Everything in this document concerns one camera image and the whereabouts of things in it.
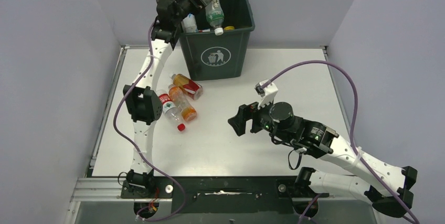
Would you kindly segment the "green tea bottle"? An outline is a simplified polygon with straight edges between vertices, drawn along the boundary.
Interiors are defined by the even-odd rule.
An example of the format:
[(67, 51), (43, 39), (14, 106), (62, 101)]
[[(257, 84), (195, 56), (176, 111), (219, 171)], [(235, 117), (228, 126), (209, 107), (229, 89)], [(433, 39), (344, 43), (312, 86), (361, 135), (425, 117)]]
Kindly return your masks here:
[(222, 27), (224, 19), (225, 16), (220, 0), (212, 0), (212, 2), (206, 6), (206, 20), (214, 29), (216, 36), (220, 36), (224, 33), (224, 29)]

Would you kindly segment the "orange drink bottle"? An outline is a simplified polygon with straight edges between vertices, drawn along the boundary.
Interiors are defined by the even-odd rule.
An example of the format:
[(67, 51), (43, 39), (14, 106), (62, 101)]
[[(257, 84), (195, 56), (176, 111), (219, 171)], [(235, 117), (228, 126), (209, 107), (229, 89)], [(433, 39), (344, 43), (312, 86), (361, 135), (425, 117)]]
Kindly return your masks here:
[(189, 103), (187, 96), (180, 87), (170, 84), (168, 86), (168, 94), (175, 105), (179, 108), (181, 116), (185, 122), (189, 123), (196, 119), (197, 111)]

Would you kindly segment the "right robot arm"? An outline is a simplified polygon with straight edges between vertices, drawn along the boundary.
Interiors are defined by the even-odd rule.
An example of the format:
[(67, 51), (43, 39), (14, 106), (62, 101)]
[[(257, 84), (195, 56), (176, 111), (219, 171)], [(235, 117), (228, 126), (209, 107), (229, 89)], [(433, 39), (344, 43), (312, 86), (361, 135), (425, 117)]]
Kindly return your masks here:
[(256, 102), (241, 105), (228, 123), (242, 136), (249, 120), (251, 133), (265, 130), (275, 145), (291, 147), (299, 156), (308, 155), (349, 172), (338, 175), (301, 167), (292, 194), (351, 197), (393, 218), (402, 218), (412, 208), (414, 195), (410, 189), (417, 180), (417, 170), (413, 167), (393, 166), (363, 151), (353, 151), (351, 144), (333, 129), (294, 115), (292, 106), (286, 102), (261, 108)]

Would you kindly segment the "light blue label bottle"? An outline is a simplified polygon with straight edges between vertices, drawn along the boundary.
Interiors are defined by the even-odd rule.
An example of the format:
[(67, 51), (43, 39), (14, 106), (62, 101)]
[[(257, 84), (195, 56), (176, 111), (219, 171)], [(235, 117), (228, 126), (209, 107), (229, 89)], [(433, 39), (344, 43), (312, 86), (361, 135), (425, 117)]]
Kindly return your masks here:
[(182, 28), (185, 33), (197, 33), (198, 32), (196, 19), (193, 14), (188, 14), (182, 20)]

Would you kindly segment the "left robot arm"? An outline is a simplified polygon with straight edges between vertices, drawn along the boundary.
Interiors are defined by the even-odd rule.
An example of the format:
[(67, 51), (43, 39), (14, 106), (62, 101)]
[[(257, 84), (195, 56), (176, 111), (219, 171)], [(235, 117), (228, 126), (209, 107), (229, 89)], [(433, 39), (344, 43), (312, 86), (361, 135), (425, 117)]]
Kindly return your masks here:
[(142, 184), (153, 175), (152, 146), (156, 121), (162, 105), (155, 93), (168, 57), (182, 33), (181, 22), (188, 14), (197, 15), (213, 0), (156, 0), (157, 16), (149, 29), (149, 52), (131, 85), (125, 85), (118, 107), (126, 105), (133, 123), (133, 160), (127, 177)]

